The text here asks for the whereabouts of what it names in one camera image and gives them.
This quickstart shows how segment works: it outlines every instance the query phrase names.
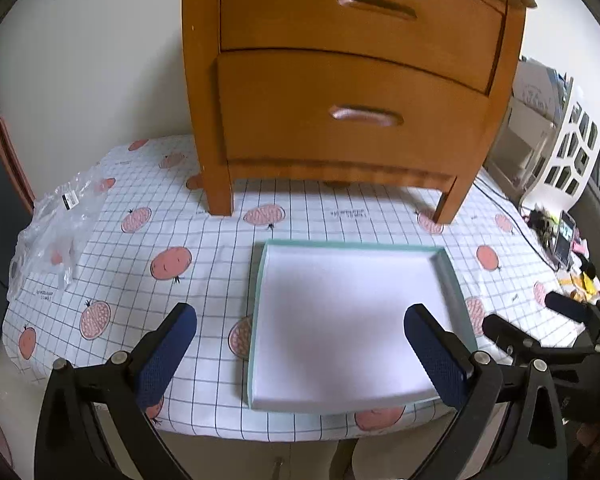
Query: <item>cable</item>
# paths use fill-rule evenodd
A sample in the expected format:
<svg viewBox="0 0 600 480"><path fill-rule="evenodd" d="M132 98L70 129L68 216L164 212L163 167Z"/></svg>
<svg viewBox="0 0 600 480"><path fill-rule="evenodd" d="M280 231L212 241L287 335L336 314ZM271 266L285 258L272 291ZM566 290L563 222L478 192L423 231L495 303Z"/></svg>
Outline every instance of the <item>cable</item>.
<svg viewBox="0 0 600 480"><path fill-rule="evenodd" d="M531 247L533 249L533 251L538 255L538 257L542 260L543 263L545 263L547 265L547 267L549 267L553 272L558 272L558 270L560 270L560 267L554 268L554 266L552 266L546 259L544 256L542 256L542 254L540 254L538 252L538 250L533 246L533 244L529 241L529 239L525 236L525 234L522 232L522 229L520 228L520 226L518 225L518 223L516 222L516 219L513 218L513 216L506 210L503 208L503 206L501 206L498 202L495 201L495 199L492 196L489 196L487 194L487 192L485 190L483 190L480 186L476 186L475 182L474 182L474 186L475 189L477 189L478 191L480 191L485 197L487 197L489 200L491 200L496 206L498 206L498 208L509 217L509 219L511 220L512 224L516 226L516 228L518 229L518 232L520 232L520 234L522 235L522 237L525 239L525 242L529 245L529 247Z"/></svg>
<svg viewBox="0 0 600 480"><path fill-rule="evenodd" d="M489 185L487 182L485 182L485 181L484 181L483 179L481 179L479 176L476 176L475 178L476 178L476 180L479 180L479 181L480 181L482 184L484 184L484 186L485 186L485 187L486 187L486 188L487 188L489 191L491 191L493 194L497 195L498 197L500 197L500 198L501 198L501 199L503 199L503 200L506 200L507 202L511 202L511 200L510 200L508 197L506 197L506 196L504 196L504 195L501 195L500 193L498 193L498 191L497 191L497 190L493 189L493 187L491 187L491 186L490 186L490 185ZM531 209L529 209L528 207L524 207L523 205L521 205L521 206L520 206L520 209L526 209L527 211L531 211Z"/></svg>

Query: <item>yellow object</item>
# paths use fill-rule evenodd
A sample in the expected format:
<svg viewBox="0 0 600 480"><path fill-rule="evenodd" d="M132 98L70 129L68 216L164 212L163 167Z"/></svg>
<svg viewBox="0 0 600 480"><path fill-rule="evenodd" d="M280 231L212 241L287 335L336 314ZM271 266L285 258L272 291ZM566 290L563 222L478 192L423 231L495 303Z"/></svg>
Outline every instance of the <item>yellow object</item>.
<svg viewBox="0 0 600 480"><path fill-rule="evenodd" d="M558 276L558 283L563 286L567 286L567 289L574 287L574 290L566 290L572 299L576 301L590 301L593 297L598 295L598 290L595 283L586 274L574 275L567 274L566 272L560 277Z"/></svg>
<svg viewBox="0 0 600 480"><path fill-rule="evenodd" d="M584 274L582 281L584 282L584 290L586 290L587 293L591 295L597 293L596 286L593 284L593 281L589 276Z"/></svg>

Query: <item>drawer handle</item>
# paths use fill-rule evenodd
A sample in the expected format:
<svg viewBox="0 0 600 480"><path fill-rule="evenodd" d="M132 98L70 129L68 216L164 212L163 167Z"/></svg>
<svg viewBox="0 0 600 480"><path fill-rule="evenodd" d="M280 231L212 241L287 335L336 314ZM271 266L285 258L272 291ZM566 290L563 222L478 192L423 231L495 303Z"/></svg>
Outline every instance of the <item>drawer handle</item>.
<svg viewBox="0 0 600 480"><path fill-rule="evenodd" d="M343 105L331 107L329 113L337 121L359 121L378 124L379 126L400 126L404 124L404 119L400 114L382 110L382 108Z"/></svg>
<svg viewBox="0 0 600 480"><path fill-rule="evenodd" d="M390 2L389 0L338 0L343 7L381 12L403 20L417 20L416 11L409 6Z"/></svg>

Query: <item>white wall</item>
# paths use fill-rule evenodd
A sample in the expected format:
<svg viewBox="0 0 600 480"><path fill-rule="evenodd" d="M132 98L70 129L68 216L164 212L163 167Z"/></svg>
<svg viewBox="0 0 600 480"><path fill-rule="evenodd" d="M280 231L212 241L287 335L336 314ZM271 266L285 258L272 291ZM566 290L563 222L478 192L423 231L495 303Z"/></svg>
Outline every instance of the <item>white wall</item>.
<svg viewBox="0 0 600 480"><path fill-rule="evenodd" d="M600 26L581 0L536 0L526 14L522 54L572 76L600 131Z"/></svg>
<svg viewBox="0 0 600 480"><path fill-rule="evenodd" d="M0 25L0 113L36 196L109 149L190 132L180 0L19 0Z"/></svg>
<svg viewBox="0 0 600 480"><path fill-rule="evenodd" d="M536 1L522 54L574 76L600 123L600 26L580 0ZM113 146L189 132L180 0L19 0L0 111L38 196Z"/></svg>

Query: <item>blue gripper pad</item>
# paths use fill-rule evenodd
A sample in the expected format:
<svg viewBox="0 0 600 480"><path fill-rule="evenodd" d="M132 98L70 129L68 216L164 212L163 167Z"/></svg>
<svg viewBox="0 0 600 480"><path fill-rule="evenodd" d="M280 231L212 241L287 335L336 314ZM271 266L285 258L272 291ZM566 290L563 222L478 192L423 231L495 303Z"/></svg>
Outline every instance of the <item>blue gripper pad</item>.
<svg viewBox="0 0 600 480"><path fill-rule="evenodd" d="M544 304L554 312L573 319L578 323L587 323L589 321L588 307L557 292L549 292L544 297Z"/></svg>
<svg viewBox="0 0 600 480"><path fill-rule="evenodd" d="M141 368L132 374L136 403L141 410L160 402L196 335L197 326L193 307L178 303L160 326L138 343L131 355L141 362Z"/></svg>
<svg viewBox="0 0 600 480"><path fill-rule="evenodd" d="M474 370L469 351L455 334L445 332L422 304L411 305L405 312L404 335L442 401L460 410L468 398Z"/></svg>

